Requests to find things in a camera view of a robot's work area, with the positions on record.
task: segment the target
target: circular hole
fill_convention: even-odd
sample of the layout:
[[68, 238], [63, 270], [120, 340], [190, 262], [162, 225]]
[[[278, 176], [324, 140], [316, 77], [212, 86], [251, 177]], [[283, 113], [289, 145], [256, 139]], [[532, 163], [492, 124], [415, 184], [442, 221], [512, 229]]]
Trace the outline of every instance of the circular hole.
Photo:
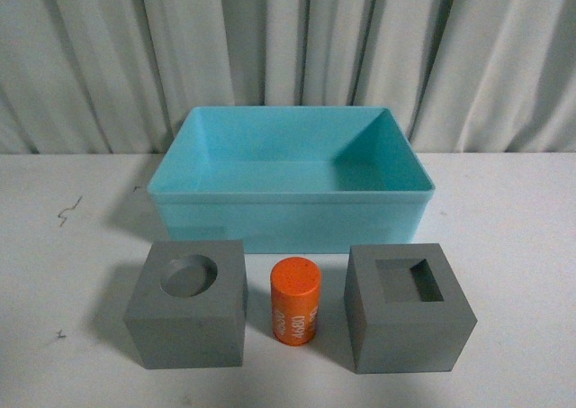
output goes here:
[[204, 255], [172, 259], [160, 285], [173, 297], [194, 297], [212, 286], [218, 275], [216, 263]]

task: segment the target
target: block top face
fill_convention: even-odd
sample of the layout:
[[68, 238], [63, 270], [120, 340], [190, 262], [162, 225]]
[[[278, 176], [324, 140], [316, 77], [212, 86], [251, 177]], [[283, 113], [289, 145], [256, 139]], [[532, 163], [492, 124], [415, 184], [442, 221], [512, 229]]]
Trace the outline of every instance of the block top face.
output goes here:
[[155, 242], [124, 318], [233, 316], [245, 277], [240, 240]]
[[476, 323], [439, 244], [360, 245], [350, 254], [368, 323]]

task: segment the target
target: block side face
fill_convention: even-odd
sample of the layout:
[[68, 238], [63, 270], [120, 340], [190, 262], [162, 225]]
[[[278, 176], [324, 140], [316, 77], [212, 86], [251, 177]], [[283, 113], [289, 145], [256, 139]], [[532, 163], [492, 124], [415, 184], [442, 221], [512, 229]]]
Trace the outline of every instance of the block side face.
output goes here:
[[352, 253], [348, 259], [346, 271], [346, 283], [344, 288], [344, 306], [346, 308], [346, 319], [348, 323], [348, 335], [355, 366], [358, 366], [362, 346], [365, 339], [366, 317], [362, 296], [356, 278], [356, 268]]
[[128, 320], [126, 326], [147, 369], [242, 365], [233, 320]]
[[248, 311], [248, 279], [244, 275], [244, 284], [238, 296], [239, 306], [236, 307], [236, 334], [240, 356], [244, 358], [244, 340], [246, 339], [246, 317]]
[[371, 326], [357, 373], [446, 372], [452, 370], [472, 329], [450, 324]]

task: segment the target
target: gray foam block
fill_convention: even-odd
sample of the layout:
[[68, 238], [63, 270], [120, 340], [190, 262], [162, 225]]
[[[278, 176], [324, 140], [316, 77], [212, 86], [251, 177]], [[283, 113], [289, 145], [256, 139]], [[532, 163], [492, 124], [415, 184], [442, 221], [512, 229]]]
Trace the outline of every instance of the gray foam block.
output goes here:
[[476, 325], [438, 244], [352, 246], [344, 302], [358, 374], [452, 370]]
[[124, 323], [147, 369], [241, 366], [247, 300], [242, 241], [159, 241]]

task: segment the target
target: mark on table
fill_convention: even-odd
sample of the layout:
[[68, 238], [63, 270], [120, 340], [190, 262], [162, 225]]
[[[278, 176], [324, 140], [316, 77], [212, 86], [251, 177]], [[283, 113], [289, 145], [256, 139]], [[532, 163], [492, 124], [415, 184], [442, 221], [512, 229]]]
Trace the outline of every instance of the mark on table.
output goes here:
[[80, 204], [80, 201], [82, 201], [82, 195], [80, 195], [80, 197], [78, 198], [78, 200], [76, 201], [76, 203], [74, 205], [72, 205], [71, 207], [67, 207], [64, 210], [62, 210], [60, 213], [58, 213], [58, 218], [62, 219], [62, 222], [60, 222], [60, 228], [68, 220], [68, 217], [65, 216], [64, 213], [65, 212], [72, 212], [73, 210], [76, 210], [76, 207], [78, 207], [78, 204]]
[[182, 406], [193, 406], [192, 403], [192, 397], [190, 397], [188, 394], [185, 394], [184, 396], [182, 396]]

